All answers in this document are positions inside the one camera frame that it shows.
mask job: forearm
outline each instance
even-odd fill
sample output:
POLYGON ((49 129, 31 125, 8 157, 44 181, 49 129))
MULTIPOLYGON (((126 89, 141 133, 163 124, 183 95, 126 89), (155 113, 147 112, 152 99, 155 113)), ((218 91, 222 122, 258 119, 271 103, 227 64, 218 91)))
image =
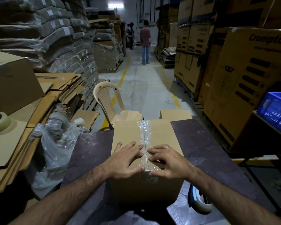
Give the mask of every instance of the forearm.
POLYGON ((65 224, 107 178, 106 171, 97 166, 31 206, 11 224, 65 224))
POLYGON ((187 181, 204 193, 231 224, 281 224, 281 219, 247 197, 199 168, 192 170, 187 181))

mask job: blue plastic crate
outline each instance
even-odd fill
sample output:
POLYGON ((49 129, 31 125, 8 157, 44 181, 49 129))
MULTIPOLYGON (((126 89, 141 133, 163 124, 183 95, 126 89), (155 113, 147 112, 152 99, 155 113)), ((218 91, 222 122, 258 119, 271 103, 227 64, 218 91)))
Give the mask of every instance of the blue plastic crate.
POLYGON ((257 113, 281 131, 281 92, 267 93, 257 113))

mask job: white wall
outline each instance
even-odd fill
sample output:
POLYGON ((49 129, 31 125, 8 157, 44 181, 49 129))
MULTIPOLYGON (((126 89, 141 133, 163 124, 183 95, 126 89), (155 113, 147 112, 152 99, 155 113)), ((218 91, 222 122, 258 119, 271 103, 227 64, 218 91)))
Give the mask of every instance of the white wall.
MULTIPOLYGON (((82 0, 85 7, 86 5, 86 0, 82 0)), ((90 6, 91 7, 97 7, 99 8, 99 11, 103 10, 111 10, 108 8, 109 3, 123 3, 124 8, 122 9, 117 9, 117 14, 120 15, 121 20, 126 22, 127 24, 133 22, 134 26, 133 29, 135 31, 135 40, 138 42, 140 40, 138 32, 140 31, 140 24, 137 23, 139 21, 138 16, 139 16, 139 4, 140 0, 90 0, 90 6)), ((160 0, 156 0, 156 7, 160 5, 160 0)), ((154 21, 154 11, 155 11, 155 22, 158 19, 158 14, 159 11, 154 10, 154 0, 152 0, 152 10, 151 10, 151 22, 154 21)), ((150 0, 144 0, 144 12, 145 13, 150 13, 150 0)), ((147 17, 145 16, 145 19, 150 22, 150 16, 147 17)), ((150 27, 151 30, 151 43, 156 43, 157 42, 157 37, 158 37, 158 28, 157 26, 150 27)))

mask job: left hand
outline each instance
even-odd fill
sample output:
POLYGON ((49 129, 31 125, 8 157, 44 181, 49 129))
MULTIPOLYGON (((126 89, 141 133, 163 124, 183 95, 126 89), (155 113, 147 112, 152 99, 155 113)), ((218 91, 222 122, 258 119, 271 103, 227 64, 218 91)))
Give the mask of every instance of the left hand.
POLYGON ((113 154, 101 164, 101 168, 107 172, 108 178, 129 178, 133 174, 145 170, 144 166, 138 166, 135 168, 129 167, 134 158, 143 156, 143 153, 140 152, 143 145, 136 146, 135 141, 132 141, 122 149, 121 145, 122 142, 119 142, 113 154))

